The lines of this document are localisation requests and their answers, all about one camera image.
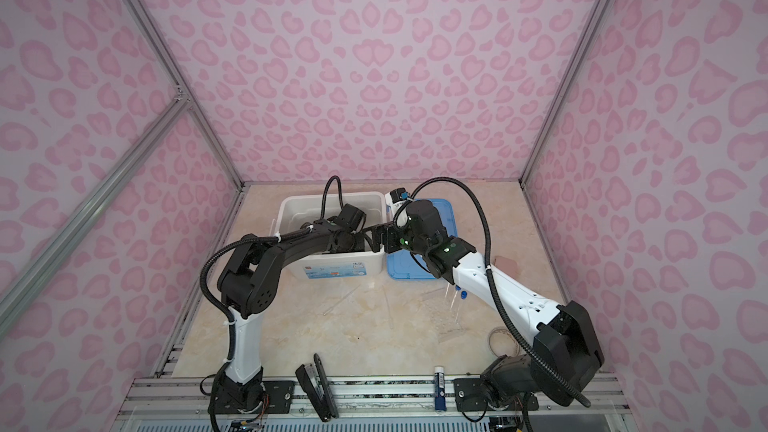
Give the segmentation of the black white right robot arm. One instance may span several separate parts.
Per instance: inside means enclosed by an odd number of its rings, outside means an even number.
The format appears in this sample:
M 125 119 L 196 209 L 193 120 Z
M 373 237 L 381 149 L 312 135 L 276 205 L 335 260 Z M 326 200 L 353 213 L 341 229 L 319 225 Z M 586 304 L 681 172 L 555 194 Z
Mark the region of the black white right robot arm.
M 585 389 L 604 354 L 586 309 L 548 299 L 502 272 L 475 246 L 449 234 L 431 201 L 412 200 L 404 189 L 385 200 L 391 220 L 375 227 L 375 244 L 421 258 L 434 278 L 484 301 L 521 348 L 521 355 L 497 358 L 481 373 L 480 402 L 502 410 L 520 395 L 542 393 L 563 407 L 590 407 Z

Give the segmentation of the blue capped test tube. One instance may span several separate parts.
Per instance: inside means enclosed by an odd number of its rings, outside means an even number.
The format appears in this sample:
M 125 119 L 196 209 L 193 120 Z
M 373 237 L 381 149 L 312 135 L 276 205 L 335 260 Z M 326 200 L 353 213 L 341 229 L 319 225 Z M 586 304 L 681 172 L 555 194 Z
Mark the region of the blue capped test tube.
M 453 307 L 453 298 L 452 298 L 451 294 L 455 293 L 455 292 L 456 292 L 455 286 L 450 284 L 450 283 L 447 283 L 446 284 L 445 293 L 444 293 L 444 296 L 443 296 L 443 300 L 442 300 L 442 304 L 444 306 L 447 306 L 449 309 L 451 309 Z
M 461 289 L 457 291 L 457 295 L 452 303 L 452 312 L 454 315 L 454 320 L 456 322 L 459 321 L 461 308 L 462 308 L 462 305 L 465 303 L 467 296 L 468 296 L 468 293 L 466 290 Z

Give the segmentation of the clear acrylic test tube rack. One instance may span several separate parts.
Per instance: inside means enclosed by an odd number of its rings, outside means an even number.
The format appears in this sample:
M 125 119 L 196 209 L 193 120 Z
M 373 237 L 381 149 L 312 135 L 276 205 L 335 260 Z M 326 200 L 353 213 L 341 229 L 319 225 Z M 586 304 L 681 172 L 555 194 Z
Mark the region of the clear acrylic test tube rack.
M 452 308 L 442 304 L 444 289 L 428 291 L 421 296 L 429 323 L 437 336 L 439 344 L 457 339 L 465 334 L 465 329 L 454 320 Z

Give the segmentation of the glass stirring rod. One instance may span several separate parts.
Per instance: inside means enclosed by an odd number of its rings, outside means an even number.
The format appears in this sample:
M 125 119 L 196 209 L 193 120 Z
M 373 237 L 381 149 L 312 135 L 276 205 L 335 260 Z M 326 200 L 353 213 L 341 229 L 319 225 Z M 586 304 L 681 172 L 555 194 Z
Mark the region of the glass stirring rod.
M 390 330 L 394 330 L 395 329 L 394 317 L 392 314 L 392 307 L 391 307 L 391 302 L 389 300 L 389 294 L 386 288 L 383 288 L 383 294 L 384 294 L 384 300 L 385 300 L 386 311 L 387 311 L 388 326 Z
M 347 292 L 345 295 L 343 295 L 340 299 L 338 299 L 335 303 L 333 303 L 330 307 L 328 307 L 323 312 L 323 316 L 327 316 L 327 315 L 331 314 L 336 308 L 338 308 L 345 301 L 347 301 L 359 289 L 359 287 L 360 286 L 354 287 L 349 292 Z

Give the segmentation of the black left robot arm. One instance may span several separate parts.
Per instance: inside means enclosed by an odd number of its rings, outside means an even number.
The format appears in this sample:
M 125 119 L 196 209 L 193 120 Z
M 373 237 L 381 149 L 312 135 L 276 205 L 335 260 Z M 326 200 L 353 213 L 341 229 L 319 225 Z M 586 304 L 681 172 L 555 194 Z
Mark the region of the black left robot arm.
M 365 214 L 344 205 L 339 214 L 321 217 L 279 236 L 246 234 L 225 245 L 203 265 L 203 297 L 225 315 L 227 355 L 213 375 L 208 413 L 264 413 L 268 392 L 263 384 L 260 342 L 264 313 L 277 297 L 285 266 L 318 253 L 383 250 L 386 228 L 365 227 Z

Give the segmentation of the white plastic storage bin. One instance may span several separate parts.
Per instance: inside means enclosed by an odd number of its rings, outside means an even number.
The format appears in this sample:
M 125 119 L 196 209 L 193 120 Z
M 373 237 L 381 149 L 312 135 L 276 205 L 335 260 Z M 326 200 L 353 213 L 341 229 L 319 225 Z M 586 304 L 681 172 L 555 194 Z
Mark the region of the white plastic storage bin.
M 343 193 L 344 204 L 351 204 L 366 214 L 365 225 L 379 225 L 388 219 L 385 196 L 381 192 Z M 285 198 L 280 206 L 272 233 L 285 235 L 320 217 L 322 195 L 299 195 Z M 373 252 L 363 241 L 364 250 L 345 253 L 314 253 L 284 266 L 297 279 L 336 279 L 372 277 L 387 268 L 387 254 L 380 248 Z

